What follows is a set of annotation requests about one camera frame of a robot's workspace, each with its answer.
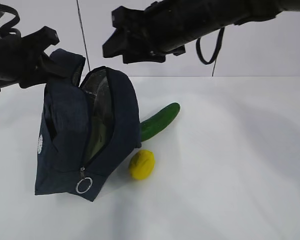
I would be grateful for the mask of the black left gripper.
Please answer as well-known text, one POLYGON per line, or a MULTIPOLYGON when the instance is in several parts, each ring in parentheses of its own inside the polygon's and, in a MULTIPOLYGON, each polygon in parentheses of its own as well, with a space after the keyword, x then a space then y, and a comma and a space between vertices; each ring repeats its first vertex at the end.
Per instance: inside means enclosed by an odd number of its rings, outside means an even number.
POLYGON ((26 89, 52 78, 69 77, 66 51, 45 53, 59 42, 57 32, 47 26, 24 37, 0 30, 0 92, 14 84, 26 89))

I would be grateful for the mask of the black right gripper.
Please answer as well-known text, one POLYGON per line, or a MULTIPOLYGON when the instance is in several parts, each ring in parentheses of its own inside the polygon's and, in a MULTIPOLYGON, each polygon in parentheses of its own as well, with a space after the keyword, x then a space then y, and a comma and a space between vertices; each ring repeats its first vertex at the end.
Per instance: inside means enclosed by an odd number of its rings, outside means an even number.
POLYGON ((173 1, 155 1, 144 10, 129 9, 120 6, 111 12, 113 34, 102 45, 104 58, 122 55, 124 64, 154 62, 164 63, 166 55, 180 56, 186 52, 185 45, 175 46, 171 50, 163 50, 155 42, 158 36, 151 36, 151 28, 162 30, 162 26, 154 24, 154 18, 165 13, 173 17, 173 1))

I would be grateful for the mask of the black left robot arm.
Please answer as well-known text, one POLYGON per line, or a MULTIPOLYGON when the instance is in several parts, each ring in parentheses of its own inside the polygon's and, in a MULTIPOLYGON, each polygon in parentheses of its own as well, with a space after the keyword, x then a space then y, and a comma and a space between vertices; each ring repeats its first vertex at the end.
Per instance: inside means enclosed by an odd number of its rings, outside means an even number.
POLYGON ((0 3, 0 92, 15 84, 26 89, 69 77, 69 71, 45 53, 49 46, 59 43, 57 32, 44 26, 22 36, 15 27, 19 22, 18 11, 0 3))

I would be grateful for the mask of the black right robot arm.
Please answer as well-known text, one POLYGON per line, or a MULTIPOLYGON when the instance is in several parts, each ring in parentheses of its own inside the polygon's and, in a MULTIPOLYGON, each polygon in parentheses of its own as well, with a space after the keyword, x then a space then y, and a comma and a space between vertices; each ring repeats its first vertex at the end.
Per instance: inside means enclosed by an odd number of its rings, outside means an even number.
POLYGON ((300 12, 300 0, 162 0, 144 10, 120 6, 111 13, 115 31, 102 53, 104 58, 122 56, 125 64, 163 63, 195 41, 199 60, 210 65, 227 26, 269 21, 282 12, 300 12))

